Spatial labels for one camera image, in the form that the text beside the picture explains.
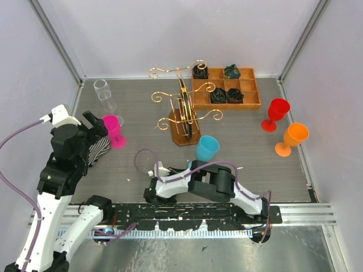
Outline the pink wine glass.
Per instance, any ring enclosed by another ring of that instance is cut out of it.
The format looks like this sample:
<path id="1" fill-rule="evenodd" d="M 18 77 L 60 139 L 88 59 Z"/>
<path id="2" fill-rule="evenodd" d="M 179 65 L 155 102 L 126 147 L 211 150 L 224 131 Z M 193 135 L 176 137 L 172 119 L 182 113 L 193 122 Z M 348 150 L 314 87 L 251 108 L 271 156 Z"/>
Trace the pink wine glass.
<path id="1" fill-rule="evenodd" d="M 111 140 L 111 147 L 114 149 L 123 148 L 126 145 L 126 138 L 121 134 L 119 118 L 115 115 L 106 115 L 102 118 Z"/>

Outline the striped black white cloth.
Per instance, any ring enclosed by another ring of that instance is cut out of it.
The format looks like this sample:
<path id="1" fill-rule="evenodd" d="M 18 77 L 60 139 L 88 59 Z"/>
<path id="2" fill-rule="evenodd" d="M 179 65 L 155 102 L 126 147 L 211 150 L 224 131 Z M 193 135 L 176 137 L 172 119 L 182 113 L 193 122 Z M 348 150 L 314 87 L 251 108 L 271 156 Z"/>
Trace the striped black white cloth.
<path id="1" fill-rule="evenodd" d="M 92 167 L 101 156 L 106 154 L 111 149 L 110 140 L 104 137 L 91 145 L 88 154 L 88 166 Z"/>

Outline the clear wine glass front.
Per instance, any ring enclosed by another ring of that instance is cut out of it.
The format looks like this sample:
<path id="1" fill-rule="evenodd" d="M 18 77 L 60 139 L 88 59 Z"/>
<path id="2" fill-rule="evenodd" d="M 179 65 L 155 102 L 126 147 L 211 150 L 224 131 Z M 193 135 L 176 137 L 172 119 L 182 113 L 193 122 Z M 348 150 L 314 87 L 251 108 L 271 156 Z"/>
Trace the clear wine glass front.
<path id="1" fill-rule="evenodd" d="M 109 90 L 100 91 L 98 94 L 98 99 L 100 100 L 104 110 L 109 114 L 115 115 L 122 126 L 124 124 L 124 119 L 117 114 L 117 104 L 114 101 L 111 92 Z"/>

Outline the clear wine glass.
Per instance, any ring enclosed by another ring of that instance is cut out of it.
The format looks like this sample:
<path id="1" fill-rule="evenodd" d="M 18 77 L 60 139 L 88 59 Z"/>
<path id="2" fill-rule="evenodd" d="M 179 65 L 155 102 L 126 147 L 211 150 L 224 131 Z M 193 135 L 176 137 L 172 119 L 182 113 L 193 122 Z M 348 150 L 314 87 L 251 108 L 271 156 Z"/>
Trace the clear wine glass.
<path id="1" fill-rule="evenodd" d="M 111 92 L 109 84 L 104 79 L 95 80 L 93 86 L 94 86 L 94 90 L 95 90 L 97 95 L 99 95 L 103 91 Z"/>
<path id="2" fill-rule="evenodd" d="M 104 110 L 109 114 L 115 115 L 122 126 L 124 124 L 124 119 L 117 114 L 117 104 L 114 101 L 111 92 L 109 90 L 100 91 L 98 94 L 98 99 L 100 100 Z"/>

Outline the clear wine glass back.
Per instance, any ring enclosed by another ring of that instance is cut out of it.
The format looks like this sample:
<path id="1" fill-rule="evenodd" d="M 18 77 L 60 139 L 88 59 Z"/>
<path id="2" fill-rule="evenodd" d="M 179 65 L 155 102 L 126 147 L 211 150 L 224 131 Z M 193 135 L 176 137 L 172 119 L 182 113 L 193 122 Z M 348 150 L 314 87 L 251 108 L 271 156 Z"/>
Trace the clear wine glass back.
<path id="1" fill-rule="evenodd" d="M 94 86 L 94 90 L 95 90 L 97 95 L 99 95 L 103 91 L 111 92 L 109 84 L 104 79 L 95 80 L 93 86 Z"/>

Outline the gold wire wine glass rack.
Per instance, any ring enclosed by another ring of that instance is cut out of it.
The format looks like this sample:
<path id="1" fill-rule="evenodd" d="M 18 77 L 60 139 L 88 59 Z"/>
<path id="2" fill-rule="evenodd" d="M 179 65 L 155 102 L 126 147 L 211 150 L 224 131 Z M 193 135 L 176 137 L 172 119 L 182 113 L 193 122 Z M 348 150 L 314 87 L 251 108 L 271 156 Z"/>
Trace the gold wire wine glass rack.
<path id="1" fill-rule="evenodd" d="M 206 90 L 208 93 L 215 91 L 216 85 L 212 82 L 206 82 L 196 90 L 188 90 L 187 85 L 182 76 L 182 68 L 175 68 L 172 70 L 164 70 L 157 67 L 152 67 L 148 71 L 148 76 L 151 79 L 156 79 L 159 73 L 172 73 L 175 72 L 180 91 L 175 94 L 170 94 L 162 91 L 156 91 L 151 95 L 151 99 L 155 103 L 160 103 L 163 97 L 166 96 L 170 100 L 171 112 L 168 117 L 158 120 L 157 127 L 160 130 L 171 130 L 172 141 L 179 147 L 195 145 L 201 138 L 199 121 L 205 119 L 210 114 L 213 119 L 219 121 L 223 118 L 223 112 L 219 109 L 211 109 L 202 117 L 197 117 L 193 102 L 192 94 Z"/>

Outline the wooden compartment tray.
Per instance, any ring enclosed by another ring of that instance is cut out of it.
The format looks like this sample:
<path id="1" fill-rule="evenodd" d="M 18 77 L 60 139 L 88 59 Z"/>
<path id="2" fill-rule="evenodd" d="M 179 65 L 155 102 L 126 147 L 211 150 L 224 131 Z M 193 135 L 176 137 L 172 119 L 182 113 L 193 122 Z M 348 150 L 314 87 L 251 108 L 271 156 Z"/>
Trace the wooden compartment tray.
<path id="1" fill-rule="evenodd" d="M 228 78 L 224 68 L 192 69 L 192 101 L 196 110 L 258 110 L 261 107 L 254 68 L 239 67 L 236 76 Z"/>

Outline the blue wine glass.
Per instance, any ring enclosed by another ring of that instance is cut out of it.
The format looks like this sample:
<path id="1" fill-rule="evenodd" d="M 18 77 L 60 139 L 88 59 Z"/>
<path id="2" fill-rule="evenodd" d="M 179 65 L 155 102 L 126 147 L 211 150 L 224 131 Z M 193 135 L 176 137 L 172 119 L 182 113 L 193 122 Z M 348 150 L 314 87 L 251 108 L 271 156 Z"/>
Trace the blue wine glass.
<path id="1" fill-rule="evenodd" d="M 219 142 L 210 135 L 203 135 L 196 147 L 196 160 L 211 162 L 220 149 Z"/>

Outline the red wine glass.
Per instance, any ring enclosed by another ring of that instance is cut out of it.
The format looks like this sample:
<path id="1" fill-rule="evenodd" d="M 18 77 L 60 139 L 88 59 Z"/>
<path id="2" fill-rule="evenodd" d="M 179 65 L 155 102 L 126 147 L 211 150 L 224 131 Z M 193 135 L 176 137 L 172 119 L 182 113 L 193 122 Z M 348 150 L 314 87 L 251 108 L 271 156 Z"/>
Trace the red wine glass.
<path id="1" fill-rule="evenodd" d="M 276 122 L 282 120 L 290 111 L 290 104 L 283 98 L 275 98 L 268 108 L 268 119 L 261 122 L 261 128 L 269 133 L 277 129 Z"/>

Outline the orange wine glass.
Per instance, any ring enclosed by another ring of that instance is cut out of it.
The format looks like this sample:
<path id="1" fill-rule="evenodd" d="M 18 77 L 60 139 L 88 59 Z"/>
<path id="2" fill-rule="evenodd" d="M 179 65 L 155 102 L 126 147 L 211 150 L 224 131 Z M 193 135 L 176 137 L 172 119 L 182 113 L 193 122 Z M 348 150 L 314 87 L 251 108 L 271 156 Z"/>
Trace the orange wine glass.
<path id="1" fill-rule="evenodd" d="M 283 141 L 275 145 L 275 152 L 282 157 L 287 157 L 291 154 L 292 147 L 299 146 L 308 137 L 308 128 L 302 123 L 294 122 L 286 129 Z"/>

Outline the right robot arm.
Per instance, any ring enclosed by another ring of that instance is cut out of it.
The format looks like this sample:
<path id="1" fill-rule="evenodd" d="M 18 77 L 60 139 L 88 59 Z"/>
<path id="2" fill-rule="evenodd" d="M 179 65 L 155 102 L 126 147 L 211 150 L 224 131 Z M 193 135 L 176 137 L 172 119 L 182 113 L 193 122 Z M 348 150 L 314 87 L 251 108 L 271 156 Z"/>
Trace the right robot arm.
<path id="1" fill-rule="evenodd" d="M 244 188 L 228 167 L 194 160 L 186 169 L 165 168 L 159 161 L 149 176 L 150 185 L 143 194 L 148 203 L 175 204 L 177 195 L 191 193 L 212 202 L 232 203 L 255 223 L 268 219 L 268 200 Z"/>

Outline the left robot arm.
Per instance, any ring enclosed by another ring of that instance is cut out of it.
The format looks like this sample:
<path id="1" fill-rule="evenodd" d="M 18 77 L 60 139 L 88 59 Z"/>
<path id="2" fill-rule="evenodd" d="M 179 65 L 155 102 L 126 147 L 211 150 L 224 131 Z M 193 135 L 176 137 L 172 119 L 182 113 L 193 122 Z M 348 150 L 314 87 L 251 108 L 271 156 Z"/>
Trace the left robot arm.
<path id="1" fill-rule="evenodd" d="M 83 116 L 91 127 L 69 115 L 67 110 L 56 109 L 26 126 L 29 129 L 51 122 L 53 151 L 40 173 L 36 201 L 1 176 L 3 182 L 24 197 L 36 211 L 21 254 L 5 267 L 5 271 L 68 271 L 71 259 L 91 230 L 99 223 L 112 221 L 112 201 L 93 195 L 64 235 L 57 236 L 77 184 L 87 175 L 90 147 L 108 134 L 101 118 L 89 110 Z"/>

